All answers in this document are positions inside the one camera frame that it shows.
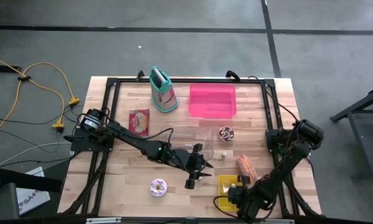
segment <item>yellow container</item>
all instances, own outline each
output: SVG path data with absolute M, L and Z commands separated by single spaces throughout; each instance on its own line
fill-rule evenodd
M 231 184 L 241 186 L 242 183 L 237 181 L 237 175 L 219 175 L 218 176 L 218 195 L 228 196 L 228 189 L 231 188 Z M 219 198 L 218 207 L 225 212 L 237 212 L 236 205 L 228 202 L 228 198 Z

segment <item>cable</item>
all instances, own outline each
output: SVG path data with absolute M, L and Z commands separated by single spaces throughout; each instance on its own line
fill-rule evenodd
M 56 68 L 62 74 L 63 78 L 65 79 L 66 83 L 68 84 L 68 88 L 69 88 L 69 92 L 70 92 L 71 97 L 75 98 L 75 96 L 73 95 L 73 92 L 72 92 L 72 88 L 70 87 L 69 81 L 67 79 L 67 76 L 64 74 L 64 72 L 60 68 L 58 68 L 56 65 L 54 65 L 52 63 L 49 63 L 49 62 L 39 62 L 39 63 L 36 63 L 36 64 L 33 64 L 33 65 L 29 66 L 27 69 L 33 68 L 34 66 L 37 66 L 37 65 L 50 65 L 50 66 Z
M 36 164 L 39 164 L 39 163 L 51 163 L 51 162 L 57 162 L 57 161 L 62 161 L 64 159 L 70 159 L 71 157 L 67 157 L 67 158 L 63 158 L 63 159 L 54 159 L 52 161 L 36 161 L 36 160 L 33 160 L 33 159 L 29 159 L 29 160 L 26 160 L 26 161 L 19 161 L 19 162 L 10 162 L 8 164 L 5 164 L 5 165 L 2 165 L 0 166 L 0 168 L 2 167 L 5 167 L 5 166 L 9 166 L 9 165 L 13 165 L 13 164 L 18 164 L 18 163 L 23 163 L 23 162 L 36 162 Z
M 313 170 L 312 162 L 311 162 L 310 158 L 308 158 L 308 157 L 306 157 L 305 159 L 306 159 L 306 160 L 308 161 L 308 163 L 311 165 L 312 176 L 313 176 L 313 178 L 315 179 L 315 171 Z
M 10 123 L 20 123 L 20 124 L 41 125 L 41 124 L 48 124 L 48 123 L 50 123 L 51 121 L 53 121 L 53 120 L 59 118 L 60 116 L 61 116 L 61 114 L 58 115 L 58 116 L 56 116 L 56 117 L 54 117 L 54 118 L 51 119 L 50 121 L 46 121 L 46 122 L 42 122 L 42 123 L 32 123 L 32 122 L 26 122 L 26 121 L 14 121 L 14 120 L 6 120 L 6 119 L 1 119 L 1 118 L 0 118 L 0 121 L 10 122 Z
M 52 152 L 46 151 L 46 150 L 43 149 L 42 147 L 40 147 L 40 146 L 38 146 L 38 145 L 36 145 L 36 144 L 34 144 L 34 143 L 32 143 L 32 142 L 26 140 L 26 139 L 23 139 L 23 138 L 21 138 L 21 137 L 19 137 L 19 136 L 16 136 L 15 134 L 11 134 L 11 133 L 9 133 L 9 132 L 7 132 L 7 131 L 3 131 L 3 130 L 1 130 L 1 129 L 0 129 L 0 131 L 1 131 L 1 132 L 4 132 L 4 133 L 6 133 L 6 134 L 9 134 L 9 135 L 11 135 L 12 137 L 15 137 L 15 138 L 17 138 L 17 139 L 20 139 L 20 140 L 22 140 L 22 141 L 25 141 L 25 142 L 27 142 L 27 143 L 29 143 L 29 144 L 32 144 L 32 145 L 36 146 L 37 148 L 39 148 L 39 149 L 45 151 L 46 153 L 53 153 L 53 152 L 55 152 L 55 151 L 52 151 Z
M 65 161 L 63 161 L 63 162 L 59 162 L 58 164 L 55 164 L 54 166 L 51 166 L 51 167 L 48 167 L 48 168 L 42 169 L 42 170 L 40 170 L 40 171 L 38 171 L 38 172 L 36 172 L 36 173 L 34 173 L 34 174 L 31 174 L 31 175 L 36 175 L 36 174 L 38 174 L 39 172 L 42 172 L 42 171 L 45 171 L 45 170 L 51 169 L 51 168 L 56 167 L 56 166 L 59 166 L 59 165 L 63 164 L 64 162 L 71 161 L 71 160 L 72 160 L 74 157 L 76 157 L 79 153 L 80 153 L 80 152 L 75 152 L 75 154 L 74 154 L 73 156 L 70 156 L 70 157 L 68 157 L 68 158 L 64 158 L 64 159 L 67 159 L 67 160 L 65 160 Z
M 55 138 L 57 139 L 57 147 L 53 152 L 57 152 L 58 148 L 60 147 L 60 140 L 58 139 L 58 131 L 55 132 Z
M 77 117 L 77 121 L 78 121 L 78 123 L 80 123 L 80 117 L 81 117 L 82 115 L 86 116 L 87 114 L 85 114 L 85 113 L 81 113 L 81 114 L 79 114 L 79 116 Z M 117 131 L 116 128 L 113 128 L 113 127 L 108 126 L 107 123 L 105 123 L 105 122 L 103 122 L 103 121 L 99 121 L 99 122 L 100 122 L 101 124 L 105 124 L 108 128 L 111 128 L 111 129 Z M 173 134 L 173 131 L 174 131 L 173 128 L 167 128 L 167 129 L 165 129 L 165 130 L 163 130 L 163 131 L 161 131 L 161 132 L 159 132 L 159 133 L 157 133 L 157 134 L 155 134 L 155 135 L 153 135 L 153 136 L 149 136 L 149 137 L 135 137 L 135 136 L 131 136 L 131 135 L 127 134 L 127 133 L 123 133 L 123 134 L 126 135 L 126 136 L 128 136 L 128 137 L 130 137 L 130 138 L 134 138 L 134 139 L 148 140 L 148 139 L 152 139 L 152 138 L 154 138 L 154 137 L 156 137 L 156 136 L 159 136 L 159 135 L 161 135 L 161 134 L 163 134 L 164 132 L 169 131 L 169 130 L 172 130 L 172 132 L 168 135 L 168 143 L 170 143 L 170 138 L 171 138 L 171 135 Z
M 255 76 L 253 76 L 253 75 L 249 76 L 248 78 L 250 78 L 250 77 L 253 77 L 253 78 L 255 78 L 256 80 L 259 80 L 257 77 L 255 77 Z M 287 111 L 288 113 L 290 113 L 290 114 L 293 116 L 293 118 L 294 118 L 296 121 L 298 121 L 297 117 L 296 117 L 296 116 L 295 116 L 295 115 L 294 115 L 290 110 L 288 110 L 286 107 L 284 107 L 283 105 L 281 105 L 277 100 L 275 100 L 275 99 L 271 96 L 271 94 L 269 94 L 269 92 L 268 92 L 267 89 L 265 89 L 265 92 L 269 95 L 269 97 L 271 97 L 271 99 L 273 99 L 273 101 L 274 101 L 276 104 L 278 104 L 280 107 L 282 107 L 283 109 L 285 109 L 285 111 Z
M 227 216 L 230 216 L 230 217 L 233 217 L 233 218 L 236 218 L 236 219 L 239 219 L 239 217 L 237 217 L 237 216 L 235 216 L 235 215 L 232 215 L 232 214 L 230 214 L 230 213 L 228 213 L 228 212 L 224 212 L 224 211 L 222 211 L 219 207 L 218 207 L 218 205 L 216 204 L 216 200 L 218 199 L 218 198 L 229 198 L 228 196 L 225 196 L 225 195 L 222 195 L 222 196 L 216 196 L 214 199 L 213 199 L 213 204 L 214 204 L 214 206 L 220 211 L 220 212 L 222 212 L 223 214 L 225 214 L 225 215 L 227 215 Z
M 73 112 L 73 107 L 72 107 L 72 105 L 68 105 L 69 107 L 70 107 L 70 111 L 72 112 L 72 114 L 74 114 L 75 116 L 77 116 L 77 114 L 75 114 L 74 112 Z M 73 122 L 73 123 L 78 123 L 77 121 L 75 121 L 74 119 L 70 119 L 65 113 L 63 114 L 64 115 L 64 117 L 66 117 L 69 121 L 71 121 L 71 122 Z
M 38 147 L 52 146 L 52 145 L 54 145 L 54 144 L 72 144 L 72 143 L 71 143 L 71 142 L 60 142 L 60 143 L 58 143 L 58 142 L 53 142 L 53 143 L 41 144 L 41 145 L 39 145 Z M 15 156 L 12 156 L 12 157 L 9 158 L 9 159 L 6 159 L 5 161 L 2 161 L 2 162 L 0 163 L 0 165 L 5 164 L 6 162 L 8 162 L 8 161 L 10 161 L 10 160 L 13 160 L 13 159 L 19 157 L 20 155 L 22 155 L 22 154 L 24 154 L 24 153 L 27 153 L 27 152 L 29 152 L 30 150 L 33 150 L 33 149 L 35 149 L 35 148 L 37 148 L 37 146 L 34 146 L 34 147 L 32 147 L 32 148 L 28 148 L 28 149 L 26 149 L 25 151 L 22 151 L 22 152 L 16 154 Z
M 66 75 L 65 75 L 65 74 L 64 74 L 64 73 L 63 73 L 63 72 L 62 72 L 62 71 L 61 71 L 61 70 L 60 70 L 56 65 L 54 65 L 54 64 L 52 64 L 52 63 L 48 63 L 48 62 L 40 62 L 40 63 L 36 63 L 36 64 L 33 64 L 33 65 L 27 67 L 27 68 L 25 69 L 24 72 L 20 72 L 20 71 L 16 70 L 15 68 L 11 67 L 10 65 L 8 65 L 6 62 L 3 62 L 2 60 L 0 60 L 0 62 L 1 62 L 2 64 L 4 64 L 5 66 L 9 67 L 10 69 L 14 70 L 15 72 L 17 72 L 18 74 L 20 74 L 20 75 L 21 75 L 21 78 L 25 78 L 25 77 L 26 77 L 25 74 L 27 73 L 27 71 L 28 71 L 29 69 L 33 68 L 34 66 L 42 65 L 42 64 L 53 66 L 54 68 L 56 68 L 56 69 L 57 69 L 57 70 L 58 70 L 58 71 L 63 75 L 65 81 L 66 81 L 67 84 L 68 84 L 69 91 L 70 91 L 70 94 L 71 94 L 71 100 L 69 101 L 69 105 L 76 105 L 77 103 L 80 102 L 80 99 L 76 98 L 76 97 L 73 95 L 73 92 L 72 92 L 72 90 L 71 90 L 71 87 L 70 87 L 69 81 L 68 81 L 68 79 L 67 79 L 67 76 L 66 76 Z M 62 97 L 61 94 L 59 94 L 57 91 L 55 91 L 55 90 L 53 90 L 53 89 L 51 89 L 51 88 L 48 88 L 48 87 L 45 87 L 45 86 L 39 85 L 38 83 L 34 82 L 33 80 L 28 79 L 28 81 L 30 81 L 31 83 L 33 83 L 34 85 L 36 85 L 36 86 L 39 87 L 39 88 L 42 88 L 42 89 L 44 89 L 44 90 L 51 91 L 52 93 L 58 95 L 58 96 L 61 98 L 61 100 L 62 100 L 62 113 L 64 114 L 64 112 L 65 112 L 65 102 L 64 102 L 63 97 Z M 12 112 L 14 111 L 14 108 L 16 107 L 16 104 L 17 104 L 18 99 L 19 99 L 19 94 L 20 94 L 20 91 L 21 91 L 21 83 L 22 83 L 22 81 L 19 80 L 19 81 L 18 81 L 18 87 L 17 87 L 17 93 L 16 93 L 16 99 L 15 99 L 15 101 L 14 101 L 14 104 L 12 105 L 12 108 L 11 108 L 10 112 L 8 112 L 7 116 L 4 118 L 4 121 L 1 122 L 1 124 L 0 124 L 0 128 L 1 128 L 1 126 L 3 126 L 3 124 L 6 122 L 6 120 L 8 119 L 8 117 L 10 117 L 10 115 L 11 115 Z M 55 124 L 52 125 L 53 128 L 63 128 L 63 123 L 62 123 L 63 114 L 61 114 L 61 116 L 60 116 L 59 120 L 57 121 L 57 123 L 55 123 Z

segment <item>wire bundle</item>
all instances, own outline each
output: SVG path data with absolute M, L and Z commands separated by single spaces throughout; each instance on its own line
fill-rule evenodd
M 1 119 L 1 118 L 0 118 L 0 120 L 1 120 L 1 121 L 6 121 L 6 122 L 11 122 L 11 123 L 31 124 L 31 125 L 42 125 L 42 124 L 48 124 L 49 122 L 51 122 L 51 121 L 57 119 L 57 118 L 60 117 L 61 115 L 65 115 L 65 113 L 66 113 L 66 112 L 69 112 L 69 111 L 72 111 L 72 110 L 69 109 L 69 110 L 65 111 L 64 113 L 61 113 L 60 115 L 58 115 L 58 116 L 52 118 L 51 120 L 46 121 L 46 122 L 41 122 L 41 123 L 32 123 L 32 122 L 26 122 L 26 121 L 13 121 L 13 120 L 5 120 L 5 119 Z M 39 148 L 40 150 L 42 150 L 42 151 L 44 151 L 44 152 L 47 152 L 47 153 L 54 153 L 54 152 L 56 152 L 56 151 L 58 150 L 58 147 L 59 147 L 60 144 L 71 144 L 71 143 L 70 143 L 70 142 L 59 142 L 59 139 L 58 139 L 57 133 L 55 133 L 55 134 L 56 134 L 55 136 L 57 137 L 57 142 L 48 143 L 48 144 L 42 144 L 42 145 L 39 145 L 39 146 L 38 146 L 37 144 L 35 144 L 35 143 L 33 143 L 33 142 L 30 142 L 30 141 L 28 141 L 28 140 L 26 140 L 26 139 L 23 139 L 23 138 L 21 138 L 21 137 L 19 137 L 19 136 L 16 136 L 15 134 L 12 134 L 12 133 L 10 133 L 10 132 L 3 131 L 3 130 L 1 130 L 1 129 L 0 129 L 0 131 L 3 132 L 3 133 L 6 133 L 6 134 L 8 134 L 8 135 L 11 135 L 11 136 L 13 136 L 13 137 L 15 137 L 15 138 L 17 138 L 17 139 L 20 139 L 20 140 L 22 140 L 22 141 L 25 141 L 25 142 L 27 142 L 27 143 L 29 143 L 29 144 L 34 145 L 34 147 L 29 148 L 29 149 L 26 149 L 25 151 L 22 151 L 22 152 L 18 153 L 17 155 L 12 156 L 11 158 L 6 159 L 5 161 L 1 162 L 1 163 L 0 163 L 0 167 L 9 166 L 9 165 L 13 165 L 13 164 L 19 164 L 19 163 L 23 163 L 23 162 L 36 162 L 36 164 L 39 164 L 39 163 L 50 163 L 50 162 L 56 162 L 56 161 L 62 161 L 62 160 L 70 160 L 70 159 L 72 159 L 72 158 L 74 157 L 74 156 L 71 156 L 71 157 L 67 157 L 67 158 L 64 158 L 64 159 L 55 159 L 55 160 L 52 160 L 52 161 L 26 160 L 26 161 L 18 161 L 18 162 L 12 162 L 12 163 L 9 163 L 9 164 L 4 164 L 4 163 L 6 163 L 6 162 L 8 162 L 8 161 L 10 161 L 10 160 L 13 160 L 13 159 L 15 159 L 15 158 L 21 156 L 22 154 L 24 154 L 24 153 L 26 153 L 26 152 L 29 152 L 30 150 L 33 150 L 33 149 L 36 149 L 36 148 Z M 50 146 L 50 145 L 54 145 L 54 144 L 57 145 L 57 148 L 56 148 L 54 151 L 47 151 L 47 150 L 45 150 L 45 149 L 42 148 L 42 147 L 44 147 L 44 146 Z
M 28 80 L 30 81 L 31 83 L 33 83 L 35 86 L 43 89 L 43 90 L 48 90 L 48 91 L 51 91 L 52 93 L 56 94 L 58 97 L 61 98 L 61 101 L 62 101 L 62 114 L 60 115 L 58 121 L 52 125 L 53 128 L 56 128 L 57 130 L 58 129 L 63 129 L 64 128 L 64 125 L 62 123 L 62 118 L 63 118 L 63 114 L 65 113 L 65 102 L 63 100 L 63 97 L 61 94 L 59 94 L 57 91 L 51 89 L 51 88 L 48 88 L 48 87 L 45 87 L 45 86 L 42 86 L 42 85 L 39 85 L 38 83 L 36 83 L 35 81 L 31 80 L 30 77 L 28 77 L 26 74 L 27 72 L 33 68 L 33 67 L 36 67 L 38 65 L 50 65 L 52 67 L 54 67 L 55 69 L 57 69 L 64 77 L 65 81 L 67 82 L 68 84 L 68 88 L 69 88 L 69 92 L 70 92 L 70 95 L 71 95 L 71 99 L 68 103 L 68 105 L 70 106 L 73 106 L 73 105 L 77 105 L 79 102 L 80 102 L 80 99 L 79 98 L 76 98 L 74 95 L 73 95 L 73 92 L 72 92 L 72 89 L 70 87 L 70 84 L 69 84 L 69 81 L 67 79 L 67 76 L 64 74 L 64 72 L 62 70 L 60 70 L 56 65 L 52 64 L 52 63 L 48 63 L 48 62 L 39 62 L 39 63 L 35 63 L 29 67 L 27 67 L 25 69 L 24 72 L 20 72 L 18 70 L 16 70 L 15 68 L 11 67 L 10 65 L 8 65 L 6 62 L 3 62 L 2 60 L 0 60 L 0 63 L 2 63 L 3 65 L 9 67 L 10 69 L 14 70 L 15 72 L 17 72 L 20 77 L 18 78 L 18 87 L 17 87 L 17 94 L 16 94 L 16 97 L 15 97 L 15 101 L 14 101 L 14 104 L 12 105 L 12 108 L 11 110 L 8 112 L 7 116 L 3 119 L 3 121 L 0 123 L 0 128 L 1 126 L 3 126 L 3 124 L 6 122 L 6 120 L 8 119 L 8 117 L 10 117 L 10 115 L 12 114 L 12 112 L 14 111 L 16 105 L 17 105 L 17 102 L 18 102 L 18 99 L 19 99 L 19 94 L 21 92 L 21 84 L 22 82 L 24 82 L 25 80 Z

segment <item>power cord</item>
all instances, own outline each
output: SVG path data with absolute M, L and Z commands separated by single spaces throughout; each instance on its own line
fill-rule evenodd
M 2 167 L 5 167 L 5 166 L 9 166 L 9 165 L 14 165 L 14 164 L 19 164 L 19 163 L 24 163 L 24 162 L 36 162 L 36 164 L 39 164 L 39 163 L 51 163 L 51 162 L 57 162 L 57 161 L 62 161 L 62 160 L 65 160 L 65 159 L 70 159 L 71 157 L 67 157 L 67 158 L 63 158 L 63 159 L 54 159 L 52 161 L 36 161 L 36 160 L 33 160 L 33 159 L 29 159 L 29 160 L 26 160 L 26 161 L 19 161 L 19 162 L 10 162 L 8 164 L 4 164 L 4 165 L 1 165 L 0 168 Z
M 26 139 L 23 139 L 23 138 L 21 138 L 21 137 L 19 137 L 19 136 L 16 136 L 15 134 L 9 133 L 8 131 L 3 131 L 3 130 L 1 130 L 1 129 L 0 129 L 0 131 L 3 132 L 3 133 L 6 133 L 6 134 L 8 134 L 8 135 L 11 135 L 12 137 L 15 137 L 15 138 L 17 138 L 17 139 L 20 139 L 20 140 L 22 140 L 22 141 L 24 141 L 24 142 L 27 142 L 27 143 L 29 143 L 29 144 L 32 144 L 32 145 L 38 147 L 39 149 L 45 151 L 46 153 L 54 153 L 54 152 L 57 151 L 57 149 L 54 150 L 54 151 L 52 151 L 52 152 L 46 151 L 45 149 L 43 149 L 42 147 L 38 146 L 37 144 L 32 143 L 32 142 L 30 142 L 30 141 L 28 141 L 28 140 L 26 140 Z
M 79 102 L 80 102 L 80 99 L 79 98 L 76 98 L 74 95 L 73 95 L 73 92 L 71 90 L 71 87 L 70 87 L 70 84 L 69 84 L 69 81 L 67 79 L 67 76 L 54 64 L 52 63 L 48 63 L 48 62 L 40 62 L 40 63 L 36 63 L 36 64 L 33 64 L 29 67 L 27 67 L 25 69 L 24 72 L 20 72 L 18 70 L 16 70 L 15 68 L 12 68 L 10 65 L 8 65 L 6 62 L 3 62 L 2 60 L 0 60 L 0 63 L 4 64 L 5 66 L 9 67 L 10 69 L 14 70 L 15 72 L 17 72 L 18 74 L 20 74 L 21 76 L 18 77 L 18 87 L 17 87 L 17 94 L 16 94 L 16 98 L 15 98 L 15 101 L 14 101 L 14 104 L 12 105 L 12 108 L 11 110 L 8 112 L 7 116 L 4 118 L 4 121 L 1 122 L 0 124 L 0 128 L 1 126 L 3 126 L 3 124 L 6 122 L 6 120 L 8 119 L 8 117 L 10 117 L 10 115 L 12 114 L 12 112 L 14 111 L 15 107 L 16 107 L 16 104 L 18 102 L 18 99 L 19 99 L 19 94 L 20 94 L 20 91 L 21 91 L 21 84 L 22 82 L 24 81 L 30 81 L 31 83 L 33 83 L 35 86 L 41 88 L 41 89 L 44 89 L 44 90 L 48 90 L 48 91 L 51 91 L 52 93 L 56 94 L 57 96 L 59 96 L 61 98 L 61 101 L 62 101 L 62 113 L 65 112 L 65 102 L 63 100 L 63 97 L 61 94 L 59 94 L 57 91 L 51 89 L 51 88 L 48 88 L 48 87 L 45 87 L 45 86 L 42 86 L 42 85 L 39 85 L 38 83 L 36 83 L 35 81 L 31 80 L 30 79 L 30 76 L 26 75 L 27 71 L 30 70 L 31 68 L 37 66 L 37 65 L 50 65 L 50 66 L 53 66 L 54 68 L 56 68 L 64 77 L 65 81 L 67 82 L 68 84 L 68 87 L 69 87 L 69 91 L 70 91 L 70 94 L 71 94 L 71 100 L 68 102 L 69 105 L 77 105 Z M 57 131 L 59 132 L 62 132 L 63 129 L 64 129 L 64 124 L 62 123 L 62 117 L 63 115 L 60 116 L 60 118 L 58 119 L 58 121 L 52 125 L 53 128 L 55 128 Z
M 313 178 L 315 179 L 315 171 L 313 170 L 312 162 L 311 162 L 310 158 L 308 158 L 308 157 L 306 157 L 305 159 L 306 159 L 306 160 L 308 161 L 308 163 L 311 165 L 312 176 L 313 176 Z
M 216 204 L 216 200 L 219 199 L 219 198 L 229 198 L 229 197 L 228 197 L 228 196 L 225 196 L 225 195 L 215 197 L 215 198 L 213 199 L 213 204 L 214 204 L 214 206 L 215 206 L 215 207 L 216 207 L 220 212 L 222 212 L 223 214 L 225 214 L 225 215 L 227 215 L 227 216 L 229 216 L 229 217 L 233 217 L 233 218 L 239 219 L 239 217 L 237 217 L 237 216 L 235 216 L 235 215 L 232 215 L 232 214 L 230 214 L 230 213 L 228 213 L 228 212 L 224 212 L 222 209 L 220 209 L 220 208 L 218 207 L 218 205 Z
M 70 143 L 70 142 L 60 142 L 60 143 L 52 142 L 52 143 L 41 144 L 41 145 L 39 145 L 38 147 L 52 146 L 52 145 L 57 145 L 57 144 L 71 144 L 71 143 Z M 8 162 L 8 161 L 10 161 L 10 160 L 13 160 L 13 159 L 15 159 L 15 158 L 21 156 L 22 154 L 25 154 L 25 153 L 29 152 L 30 150 L 36 149 L 36 148 L 38 148 L 38 147 L 37 147 L 37 146 L 34 146 L 34 147 L 31 147 L 31 148 L 28 148 L 28 149 L 26 149 L 26 150 L 24 150 L 24 151 L 22 151 L 22 152 L 16 154 L 15 156 L 12 156 L 11 158 L 6 159 L 5 161 L 2 161 L 2 162 L 0 163 L 0 165 L 3 165 L 3 164 L 5 164 L 6 162 Z
M 81 114 L 78 115 L 78 117 L 77 117 L 78 123 L 80 123 L 80 117 L 83 116 L 83 115 L 86 116 L 87 114 L 86 113 L 81 113 Z M 108 126 L 108 124 L 105 123 L 104 121 L 99 121 L 99 122 L 101 124 L 106 125 L 108 128 L 111 128 L 111 129 L 117 131 L 115 128 L 112 128 L 112 127 Z M 123 133 L 123 134 L 126 135 L 126 136 L 129 136 L 130 138 L 134 138 L 134 139 L 148 140 L 148 139 L 152 139 L 154 137 L 157 137 L 157 136 L 165 133 L 166 131 L 171 131 L 170 134 L 168 135 L 168 141 L 167 141 L 167 144 L 170 144 L 170 140 L 171 140 L 172 134 L 174 132 L 174 128 L 167 128 L 167 129 L 165 129 L 165 130 L 163 130 L 163 131 L 161 131 L 161 132 L 159 132 L 159 133 L 157 133 L 153 136 L 149 136 L 149 137 L 135 137 L 135 136 L 128 135 L 126 133 Z
M 257 77 L 255 77 L 255 76 L 253 76 L 253 75 L 249 76 L 248 78 L 250 78 L 250 77 L 253 77 L 253 78 L 255 78 L 256 80 L 259 81 L 259 79 L 258 79 Z M 296 121 L 298 121 L 297 117 L 296 117 L 296 116 L 295 116 L 295 115 L 294 115 L 290 110 L 288 110 L 286 107 L 284 107 L 283 105 L 281 105 L 277 100 L 275 100 L 275 99 L 271 96 L 271 94 L 269 94 L 269 92 L 268 92 L 267 89 L 265 89 L 265 92 L 267 93 L 267 95 L 268 95 L 269 97 L 271 97 L 271 99 L 273 99 L 273 101 L 274 101 L 276 104 L 278 104 L 280 107 L 282 107 L 283 109 L 285 109 L 285 111 L 287 111 L 288 113 L 290 113 L 290 114 L 293 116 L 293 118 L 294 118 Z
M 81 107 L 81 106 L 84 106 L 84 105 L 74 106 L 73 108 L 78 108 L 78 107 Z M 20 123 L 20 124 L 42 125 L 42 124 L 48 124 L 48 123 L 52 122 L 53 120 L 59 118 L 61 115 L 62 115 L 62 113 L 61 113 L 60 115 L 54 117 L 54 118 L 51 119 L 50 121 L 46 121 L 46 122 L 42 122 L 42 123 L 33 123 L 33 122 L 27 122 L 27 121 L 14 121 L 14 120 L 6 120 L 6 119 L 2 119 L 2 118 L 0 118 L 0 121 L 10 122 L 10 123 Z

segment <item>pink plastic container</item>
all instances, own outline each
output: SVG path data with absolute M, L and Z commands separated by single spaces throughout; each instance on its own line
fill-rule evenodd
M 235 86 L 192 83 L 189 90 L 189 114 L 203 118 L 232 118 L 236 114 Z

